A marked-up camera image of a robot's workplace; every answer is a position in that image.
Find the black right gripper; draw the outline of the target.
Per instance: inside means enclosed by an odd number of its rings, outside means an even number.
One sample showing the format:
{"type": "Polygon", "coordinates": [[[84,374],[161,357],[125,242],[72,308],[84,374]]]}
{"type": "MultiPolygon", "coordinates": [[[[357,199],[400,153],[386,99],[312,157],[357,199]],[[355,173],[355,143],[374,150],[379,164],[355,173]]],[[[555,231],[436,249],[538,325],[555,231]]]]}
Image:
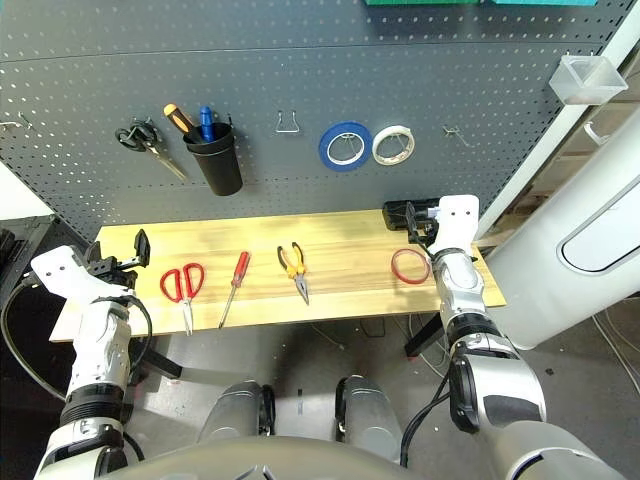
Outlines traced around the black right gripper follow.
{"type": "Polygon", "coordinates": [[[415,219],[415,208],[411,201],[406,202],[405,218],[407,225],[408,242],[410,244],[419,244],[427,249],[435,243],[439,223],[435,217],[429,217],[426,214],[418,214],[415,219]]]}

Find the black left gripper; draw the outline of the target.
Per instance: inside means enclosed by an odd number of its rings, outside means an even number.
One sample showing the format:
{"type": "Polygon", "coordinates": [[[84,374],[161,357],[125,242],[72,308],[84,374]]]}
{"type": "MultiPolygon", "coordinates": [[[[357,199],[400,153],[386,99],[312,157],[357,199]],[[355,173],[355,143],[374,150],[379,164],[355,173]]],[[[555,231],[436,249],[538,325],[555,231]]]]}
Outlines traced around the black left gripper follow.
{"type": "Polygon", "coordinates": [[[118,261],[114,256],[102,258],[101,243],[93,242],[85,251],[84,258],[92,268],[92,275],[106,283],[119,286],[134,286],[138,277],[135,268],[148,266],[151,246],[146,232],[140,229],[134,239],[135,257],[118,261]]]}

